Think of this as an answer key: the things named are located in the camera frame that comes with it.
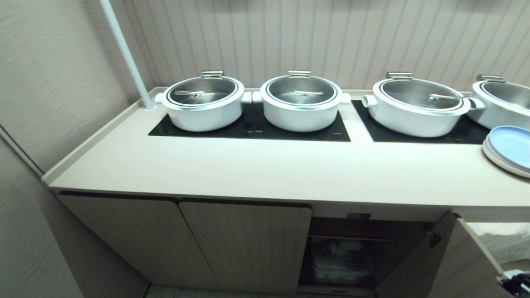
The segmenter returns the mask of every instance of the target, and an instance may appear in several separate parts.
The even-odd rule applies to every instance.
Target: pot rim
[[[229,80],[231,82],[233,82],[235,84],[235,89],[234,91],[222,98],[222,99],[219,99],[219,100],[216,100],[214,102],[208,102],[208,103],[201,103],[201,104],[180,104],[180,103],[175,103],[173,101],[171,101],[169,99],[169,92],[173,90],[173,88],[175,88],[176,86],[180,85],[180,84],[183,84],[185,82],[188,82],[188,81],[191,81],[191,80],[196,80],[196,79],[201,79],[201,80],[218,80],[218,78],[223,78],[223,79],[226,79],[226,80]],[[198,76],[198,77],[193,77],[193,78],[189,78],[187,80],[184,80],[184,81],[180,81],[178,83],[175,83],[171,86],[169,86],[165,91],[164,91],[164,95],[163,95],[163,100],[162,100],[162,104],[168,108],[168,109],[171,109],[171,110],[176,110],[176,111],[204,111],[204,110],[211,110],[211,109],[216,109],[216,108],[220,108],[220,107],[223,107],[223,106],[226,106],[227,104],[230,104],[236,100],[238,100],[242,95],[243,93],[245,92],[245,87],[243,85],[243,83],[241,83],[240,81],[232,78],[232,77],[228,77],[228,76],[219,76],[219,77],[201,77],[201,76]]]
[[[324,82],[328,83],[331,85],[331,87],[334,89],[335,91],[335,97],[332,98],[332,99],[329,99],[329,100],[326,100],[326,101],[323,101],[321,103],[315,103],[315,104],[291,104],[291,103],[287,103],[286,101],[283,101],[283,100],[280,100],[280,99],[277,99],[273,96],[271,96],[268,92],[268,87],[269,85],[276,81],[276,80],[279,80],[281,78],[287,78],[287,77],[290,77],[289,75],[283,75],[283,76],[277,76],[277,77],[273,77],[272,79],[266,81],[265,83],[263,83],[260,87],[260,94],[261,94],[261,97],[263,98],[264,101],[266,101],[267,103],[275,106],[275,107],[278,107],[280,109],[286,109],[286,110],[292,110],[292,111],[320,111],[320,110],[326,110],[326,109],[329,109],[329,108],[333,108],[335,106],[337,106],[338,104],[340,104],[341,100],[342,100],[342,96],[343,96],[343,91],[342,89],[340,89],[340,87],[338,85],[336,85],[335,83],[329,81],[329,80],[326,80],[322,77],[318,77],[318,76],[309,76],[311,78],[316,78],[316,79],[319,79],[319,80],[323,80]]]
[[[484,81],[477,81],[477,82],[474,82],[473,85],[472,85],[472,89],[473,89],[473,92],[477,95],[479,95],[481,98],[479,99],[483,99],[483,100],[487,100],[493,104],[496,104],[506,110],[510,110],[512,112],[515,112],[515,113],[519,113],[519,114],[522,114],[522,115],[525,115],[525,116],[528,116],[530,117],[530,110],[528,109],[524,109],[524,108],[520,108],[518,106],[514,106],[513,104],[510,104],[509,102],[501,99],[501,98],[498,98],[496,97],[495,95],[489,93],[488,91],[486,91],[483,86],[487,83],[490,83],[492,81],[487,81],[487,80],[484,80]],[[519,85],[519,84],[515,84],[515,83],[510,83],[510,82],[502,82],[503,84],[510,84],[510,85],[514,85],[514,86],[518,86],[518,87],[523,87],[523,88],[526,88],[526,89],[530,89],[529,87],[527,86],[523,86],[523,85]]]
[[[457,107],[457,108],[449,108],[449,109],[430,109],[430,108],[421,108],[421,107],[417,107],[417,106],[413,106],[411,104],[407,104],[407,103],[404,103],[404,102],[401,102],[401,101],[398,101],[390,96],[388,96],[385,92],[383,92],[381,90],[381,86],[386,83],[386,82],[389,82],[389,81],[396,81],[396,80],[400,80],[400,81],[404,81],[404,80],[416,80],[416,81],[422,81],[422,82],[427,82],[427,83],[431,83],[431,84],[435,84],[435,85],[438,85],[438,86],[441,86],[441,87],[444,87],[444,88],[447,88],[449,90],[451,90],[452,92],[454,92],[455,94],[457,94],[458,96],[460,97],[464,97],[464,95],[462,95],[462,93],[454,90],[453,88],[451,87],[448,87],[448,86],[445,86],[445,85],[442,85],[442,84],[439,84],[439,83],[436,83],[436,82],[433,82],[433,81],[428,81],[428,80],[420,80],[418,78],[403,78],[403,79],[400,79],[400,78],[388,78],[388,79],[385,79],[385,80],[381,80],[377,83],[374,84],[374,87],[373,87],[373,92],[374,92],[374,95],[379,98],[380,100],[396,107],[396,108],[399,108],[399,109],[402,109],[402,110],[406,110],[406,111],[409,111],[409,112],[413,112],[413,113],[418,113],[418,114],[423,114],[423,115],[430,115],[430,116],[444,116],[444,117],[447,117],[447,116],[460,116],[460,115],[463,115],[465,113],[467,113],[469,111],[469,109],[471,108],[471,103],[469,102],[469,100],[467,98],[463,98],[462,99],[462,104]]]

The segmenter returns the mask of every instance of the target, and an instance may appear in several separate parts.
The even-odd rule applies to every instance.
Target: countertop
[[[43,181],[115,194],[530,206],[530,180],[496,167],[481,145],[375,143],[353,105],[339,111],[351,142],[148,136],[166,110],[137,103]]]

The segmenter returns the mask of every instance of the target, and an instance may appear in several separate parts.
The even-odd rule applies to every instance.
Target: black glass cooktop
[[[335,122],[330,126],[309,133],[296,133],[272,125],[263,115],[263,103],[243,104],[243,114],[236,122],[210,132],[194,133],[180,129],[171,123],[166,115],[149,133],[150,136],[210,137],[210,138],[253,138],[288,139],[302,141],[349,142],[350,137],[337,112]]]
[[[463,115],[456,123],[455,128],[447,135],[435,138],[413,137],[395,132],[376,122],[360,100],[354,100],[352,103],[374,142],[482,144],[490,132],[489,129]]]

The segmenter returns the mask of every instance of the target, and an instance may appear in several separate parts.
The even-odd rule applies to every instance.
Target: wall
[[[114,4],[124,15],[121,3]],[[124,34],[134,37],[120,19]],[[98,1],[0,1],[0,45],[0,128],[37,174],[138,98]],[[134,39],[130,46],[151,88]],[[0,164],[0,297],[141,297],[147,280],[1,138]]]
[[[44,172],[139,97],[99,1],[1,1],[0,45],[0,124]]]
[[[481,73],[530,85],[528,0],[122,2],[155,85],[223,69],[258,87],[293,68],[348,89],[389,70],[458,90]]]

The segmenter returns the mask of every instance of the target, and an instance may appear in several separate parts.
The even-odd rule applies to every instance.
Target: glass lid
[[[420,109],[454,110],[462,105],[460,94],[434,82],[415,79],[389,80],[380,88],[390,98]]]
[[[502,82],[482,84],[484,91],[508,104],[530,110],[530,88]]]
[[[237,85],[223,77],[198,77],[178,84],[167,93],[168,99],[181,106],[204,106],[223,99],[237,91]]]
[[[337,90],[330,83],[304,75],[281,77],[267,86],[267,93],[278,101],[295,106],[316,106],[337,96]]]

